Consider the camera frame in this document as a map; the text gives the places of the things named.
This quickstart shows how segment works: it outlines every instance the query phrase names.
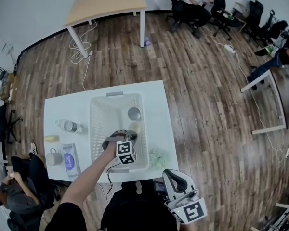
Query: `gray shirt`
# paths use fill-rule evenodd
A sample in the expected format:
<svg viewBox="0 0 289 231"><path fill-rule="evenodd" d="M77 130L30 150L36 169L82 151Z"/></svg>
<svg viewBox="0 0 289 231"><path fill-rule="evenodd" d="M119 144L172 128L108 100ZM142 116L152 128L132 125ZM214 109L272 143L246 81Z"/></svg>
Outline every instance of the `gray shirt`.
<svg viewBox="0 0 289 231"><path fill-rule="evenodd" d="M2 183L0 187L7 196L7 203L5 205L7 209L19 214L29 214L35 211L37 204L32 198L26 196L18 183L13 185Z"/></svg>

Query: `white mug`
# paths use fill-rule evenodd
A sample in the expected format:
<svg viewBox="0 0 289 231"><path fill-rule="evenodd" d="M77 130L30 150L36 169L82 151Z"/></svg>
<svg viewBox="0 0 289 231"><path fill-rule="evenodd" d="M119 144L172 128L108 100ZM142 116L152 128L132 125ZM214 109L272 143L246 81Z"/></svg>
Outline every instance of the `white mug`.
<svg viewBox="0 0 289 231"><path fill-rule="evenodd" d="M50 153L46 155L46 162L50 166L59 165L62 163L62 155L56 151L56 149L51 148Z"/></svg>

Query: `man in white shirt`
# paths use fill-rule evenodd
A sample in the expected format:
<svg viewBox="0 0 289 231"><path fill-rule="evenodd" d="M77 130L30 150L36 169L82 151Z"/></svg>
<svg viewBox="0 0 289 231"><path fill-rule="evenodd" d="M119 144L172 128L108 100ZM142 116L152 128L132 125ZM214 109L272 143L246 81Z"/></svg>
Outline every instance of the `man in white shirt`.
<svg viewBox="0 0 289 231"><path fill-rule="evenodd" d="M214 2L214 0L177 0L172 4L173 17L175 23L171 27L172 32L176 32L180 22L189 22L195 19L193 35L200 38L199 27L205 25L212 17L210 12L202 7L203 3Z"/></svg>

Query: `wooden floor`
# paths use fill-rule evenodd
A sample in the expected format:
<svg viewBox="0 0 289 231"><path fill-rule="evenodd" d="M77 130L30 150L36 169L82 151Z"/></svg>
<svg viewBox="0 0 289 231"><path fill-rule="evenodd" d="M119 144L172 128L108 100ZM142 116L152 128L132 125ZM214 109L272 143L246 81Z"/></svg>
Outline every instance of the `wooden floor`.
<svg viewBox="0 0 289 231"><path fill-rule="evenodd" d="M78 27L81 35L92 26ZM289 130L251 135L263 128L249 91L240 92L246 80L235 55L213 42L202 29L201 40L193 38L182 25L178 33L169 32L163 14L146 16L146 36L152 45L138 46L139 18L122 16L100 21L84 36L93 51L84 81L87 90L160 80L164 81L179 168L191 175L204 196L208 216L196 223L199 231L243 231L259 227L264 216L271 217L274 204L285 201L289 192L289 159L283 159ZM251 55L254 48L235 29L231 44L240 65L249 74L249 65L260 65L263 58ZM223 32L217 42L228 41ZM24 119L18 124L21 144L7 147L7 155L27 153L34 141L43 153L43 115L46 98L84 91L82 80L88 60L72 64L75 50L69 48L68 32L31 48L21 57L18 69L20 87L12 105ZM276 99L269 83L254 92L262 121L278 125ZM108 184L102 184L105 191ZM97 230L107 202L102 190L95 191L84 204L88 230ZM51 220L55 208L45 211L41 230Z"/></svg>

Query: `baseboard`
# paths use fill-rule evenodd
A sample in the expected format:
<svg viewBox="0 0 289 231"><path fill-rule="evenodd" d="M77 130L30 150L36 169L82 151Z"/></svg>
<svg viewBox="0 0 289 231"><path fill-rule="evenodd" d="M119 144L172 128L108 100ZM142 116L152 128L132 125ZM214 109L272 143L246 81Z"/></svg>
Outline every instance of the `baseboard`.
<svg viewBox="0 0 289 231"><path fill-rule="evenodd" d="M170 12L171 12L171 10L150 10L150 11L146 11L145 13L148 14L148 13L170 13ZM96 21L103 21L103 20L107 20L107 19L111 19L111 18L117 18L117 17L121 17L121 16L131 15L131 14L132 14L132 13L115 14L115 15L111 15L111 16L107 16L107 17L102 17L102 18L96 19ZM85 24L87 24L87 23L88 23L88 22L83 22L83 23L77 24L77 25L74 26L74 28L79 27L79 26L83 26L83 25L85 25ZM24 52L26 52L27 50L31 49L32 47L34 47L34 46L42 43L43 41L48 40L48 39L50 39L50 38L52 38L52 37L54 37L54 36L57 36L57 35L59 35L59 34L61 34L61 33L63 33L63 32L66 32L66 31L67 31L67 28L62 29L62 30L60 30L60 31L58 31L58 32L55 32L55 33L53 33L53 34L51 34L51 35L49 35L49 36L47 36L47 37L39 40L38 42L30 45L29 47L25 48L24 50L22 50L22 51L20 52L18 58L17 58L16 67L15 67L14 73L16 74L16 71L17 71L17 69L18 69L17 66L18 66L19 61L20 61L20 58L21 58L21 56L24 54Z"/></svg>

